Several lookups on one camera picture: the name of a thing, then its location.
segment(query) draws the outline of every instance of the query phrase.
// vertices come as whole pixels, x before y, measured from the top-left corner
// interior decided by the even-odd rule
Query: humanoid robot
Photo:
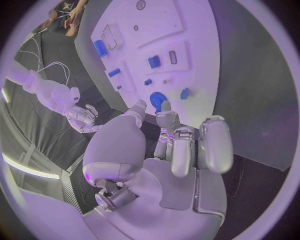
[[[197,153],[195,129],[181,127],[178,114],[164,101],[156,114],[161,133],[155,157],[144,160],[146,138],[140,127],[147,106],[143,100],[101,127],[93,126],[98,113],[91,105],[76,106],[77,88],[43,80],[16,61],[6,77],[66,116],[77,131],[96,132],[84,154],[83,174],[89,184],[100,188],[95,195],[98,219],[114,227],[107,231],[120,232],[122,239],[215,237],[227,210],[221,174],[233,164],[230,132],[221,116],[200,123]]]

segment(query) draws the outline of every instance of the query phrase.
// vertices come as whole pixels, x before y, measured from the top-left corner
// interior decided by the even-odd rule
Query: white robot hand
[[[38,72],[28,71],[17,61],[12,63],[6,78],[22,85],[25,91],[36,94],[39,102],[51,111],[66,116],[78,132],[92,133],[99,130],[99,126],[93,126],[98,117],[96,109],[89,104],[85,106],[87,109],[76,106],[80,99],[77,87],[70,89],[56,81],[44,80]]]

